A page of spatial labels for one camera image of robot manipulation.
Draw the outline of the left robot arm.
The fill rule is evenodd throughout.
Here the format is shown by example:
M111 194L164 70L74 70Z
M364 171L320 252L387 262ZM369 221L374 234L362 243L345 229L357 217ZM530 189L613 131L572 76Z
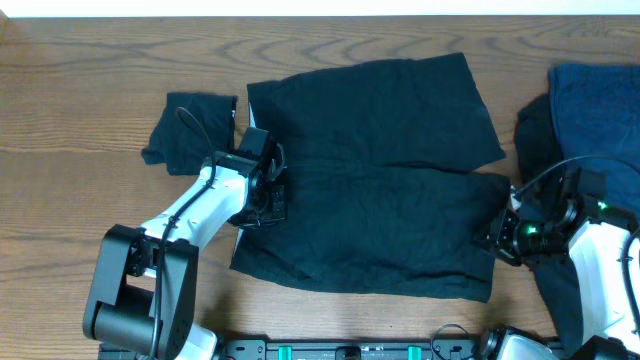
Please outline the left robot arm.
M212 359L218 338L194 321L201 252L221 227L285 218L281 145L207 159L193 185L137 228L104 235L85 308L85 337L131 359Z

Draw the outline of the black shorts with white trim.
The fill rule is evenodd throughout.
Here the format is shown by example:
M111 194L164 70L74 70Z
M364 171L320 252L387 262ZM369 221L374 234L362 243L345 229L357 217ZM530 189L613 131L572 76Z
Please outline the black shorts with white trim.
M465 56L393 59L251 83L283 146L287 217L246 230L231 266L282 286L487 302L475 233L505 205L504 158Z

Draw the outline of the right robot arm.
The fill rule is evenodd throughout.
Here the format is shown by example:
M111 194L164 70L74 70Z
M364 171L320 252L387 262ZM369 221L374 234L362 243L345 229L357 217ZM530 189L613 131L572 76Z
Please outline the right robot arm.
M639 223L636 215L580 186L558 193L542 220L521 215L525 203L498 211L473 244L511 265L566 256L578 282L580 355L624 350L639 356Z

